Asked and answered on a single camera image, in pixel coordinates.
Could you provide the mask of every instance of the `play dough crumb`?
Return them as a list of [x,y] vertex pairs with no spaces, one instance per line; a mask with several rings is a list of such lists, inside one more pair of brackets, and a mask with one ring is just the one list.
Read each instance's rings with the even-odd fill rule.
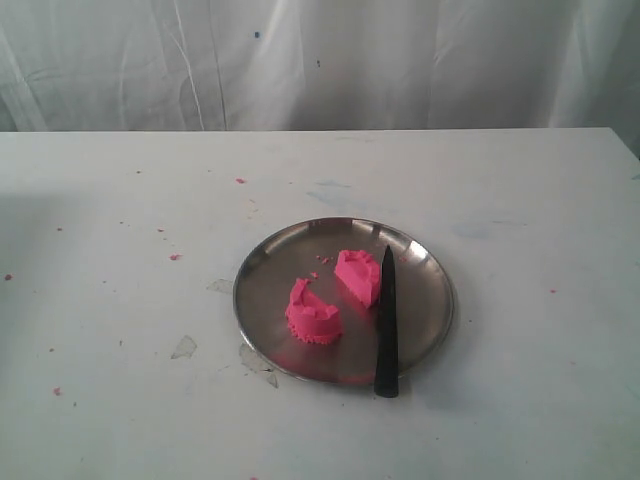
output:
[[364,250],[342,250],[335,274],[366,308],[378,299],[380,265],[371,254]]
[[308,288],[310,282],[298,278],[291,289],[285,311],[289,330],[303,342],[328,345],[342,335],[340,311],[316,297]]

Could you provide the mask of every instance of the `plate rim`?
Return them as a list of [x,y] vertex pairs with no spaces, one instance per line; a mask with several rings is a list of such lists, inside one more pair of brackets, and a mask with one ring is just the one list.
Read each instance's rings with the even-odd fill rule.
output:
[[451,281],[451,278],[449,277],[449,274],[447,273],[447,271],[445,270],[445,268],[442,266],[442,263],[440,262],[440,260],[438,260],[438,258],[433,254],[433,252],[431,250],[429,250],[428,248],[426,248],[422,243],[420,243],[418,240],[416,240],[412,235],[409,235],[407,233],[405,233],[402,230],[399,230],[395,227],[392,227],[390,225],[387,225],[385,223],[382,222],[378,222],[376,220],[370,220],[367,218],[359,218],[359,217],[349,217],[349,216],[334,216],[334,217],[316,217],[316,218],[311,218],[309,220],[303,220],[297,223],[293,223],[291,225],[287,225],[286,227],[280,228],[279,230],[275,231],[274,233],[272,233],[271,235],[265,237],[262,241],[260,241],[255,247],[253,247],[251,249],[251,251],[245,256],[244,260],[242,261],[242,263],[240,264],[240,267],[238,268],[238,271],[236,273],[236,278],[233,281],[233,314],[236,317],[236,323],[238,325],[238,329],[240,330],[240,335],[242,335],[243,340],[245,341],[245,343],[249,346],[249,348],[251,348],[251,350],[253,350],[254,353],[256,353],[260,359],[264,360],[266,363],[268,363],[269,365],[271,365],[272,367],[276,368],[277,370],[279,370],[282,373],[285,373],[288,376],[291,376],[293,378],[296,378],[298,380],[304,380],[306,382],[318,382],[318,383],[324,383],[324,384],[328,384],[328,385],[341,385],[341,386],[360,386],[360,387],[366,387],[366,386],[370,386],[373,385],[373,379],[371,379],[370,382],[367,383],[361,383],[361,384],[349,384],[349,383],[343,383],[340,381],[331,381],[331,380],[319,380],[316,378],[309,378],[309,377],[305,377],[302,376],[296,372],[292,372],[291,370],[288,370],[280,365],[278,365],[277,363],[273,362],[271,359],[269,359],[266,355],[264,355],[259,349],[257,349],[255,347],[255,345],[251,342],[251,340],[249,340],[246,332],[244,331],[243,327],[242,327],[242,323],[240,322],[240,314],[238,313],[238,282],[240,279],[240,274],[241,272],[244,270],[244,267],[246,265],[246,263],[249,261],[249,259],[253,256],[253,254],[257,251],[260,250],[261,247],[263,247],[266,243],[268,243],[270,240],[272,240],[273,238],[276,238],[281,232],[288,230],[288,229],[293,229],[296,227],[300,227],[312,222],[321,222],[321,221],[331,221],[331,220],[351,220],[351,221],[357,221],[357,222],[368,222],[389,230],[392,230],[394,232],[400,233],[402,235],[404,235],[405,237],[407,237],[408,239],[410,239],[413,242],[416,242],[418,245],[420,245],[422,248],[424,248],[429,255],[435,260],[435,262],[438,264],[438,266],[440,267],[440,270],[442,271],[442,274],[446,280],[446,286],[447,286],[447,293],[449,296],[449,300],[451,303],[451,309],[450,309],[450,313],[448,315],[448,318],[446,319],[446,326],[443,330],[443,333],[440,335],[440,337],[438,338],[438,340],[431,346],[431,348],[427,349],[424,353],[422,353],[421,355],[418,356],[418,359],[414,362],[413,365],[411,365],[410,367],[404,369],[402,372],[400,372],[398,374],[398,378],[402,378],[407,376],[409,373],[411,373],[411,371],[415,370],[418,366],[422,365],[424,363],[424,361],[430,357],[433,356],[433,354],[440,349],[440,347],[442,346],[442,344],[444,343],[445,339],[447,339],[447,337],[449,336],[449,333],[451,332],[452,326],[453,326],[453,322],[454,322],[454,318],[455,318],[455,312],[458,308],[457,306],[457,300],[456,300],[456,294],[455,294],[455,289],[453,287],[453,282]]

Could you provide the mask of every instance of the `knife blade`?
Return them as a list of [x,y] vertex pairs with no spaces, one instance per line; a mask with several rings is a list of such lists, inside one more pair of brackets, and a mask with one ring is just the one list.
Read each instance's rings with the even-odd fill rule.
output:
[[385,398],[398,396],[398,323],[396,318],[396,267],[387,245],[382,260],[380,297],[376,328],[378,361],[373,391]]

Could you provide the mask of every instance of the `steel plate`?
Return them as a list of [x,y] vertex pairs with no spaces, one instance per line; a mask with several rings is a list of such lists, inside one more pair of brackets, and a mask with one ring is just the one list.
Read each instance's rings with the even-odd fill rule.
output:
[[[365,309],[333,274],[340,250],[366,250],[380,263],[386,245],[396,257],[400,372],[437,347],[451,326],[454,297],[438,261],[408,235],[369,220],[322,218],[287,227],[247,257],[234,285],[234,309],[247,343],[295,377],[369,384],[375,375],[375,306]],[[323,264],[320,259],[330,258]],[[311,290],[340,309],[344,335],[328,346],[294,338],[284,315],[296,278],[318,279]]]

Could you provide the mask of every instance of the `white curtain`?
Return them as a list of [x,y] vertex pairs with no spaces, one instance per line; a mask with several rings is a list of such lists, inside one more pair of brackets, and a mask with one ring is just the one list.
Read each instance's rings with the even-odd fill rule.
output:
[[640,0],[0,0],[1,130],[611,126]]

